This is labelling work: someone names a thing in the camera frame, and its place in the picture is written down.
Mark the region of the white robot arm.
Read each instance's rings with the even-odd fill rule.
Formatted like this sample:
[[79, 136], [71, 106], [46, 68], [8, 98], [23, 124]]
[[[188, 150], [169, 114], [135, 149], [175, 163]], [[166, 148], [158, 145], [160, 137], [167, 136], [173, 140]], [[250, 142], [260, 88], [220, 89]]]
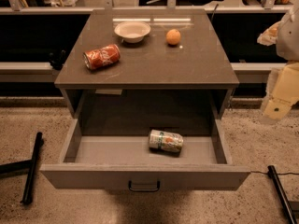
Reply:
[[284, 119], [299, 101], [299, 3], [294, 3], [280, 21], [260, 34], [257, 42], [275, 45], [277, 55], [287, 61], [283, 68], [271, 70], [261, 104], [262, 122], [274, 124]]

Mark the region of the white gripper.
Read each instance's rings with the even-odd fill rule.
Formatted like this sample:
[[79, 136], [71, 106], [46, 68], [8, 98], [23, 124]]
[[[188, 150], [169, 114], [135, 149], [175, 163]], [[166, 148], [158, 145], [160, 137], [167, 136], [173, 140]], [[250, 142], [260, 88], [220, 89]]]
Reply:
[[[264, 46], [277, 42], [279, 21], [267, 28], [257, 38]], [[268, 79], [268, 94], [261, 104], [261, 123], [275, 124], [284, 119], [291, 107], [299, 101], [299, 62], [288, 61], [283, 68], [275, 68]]]

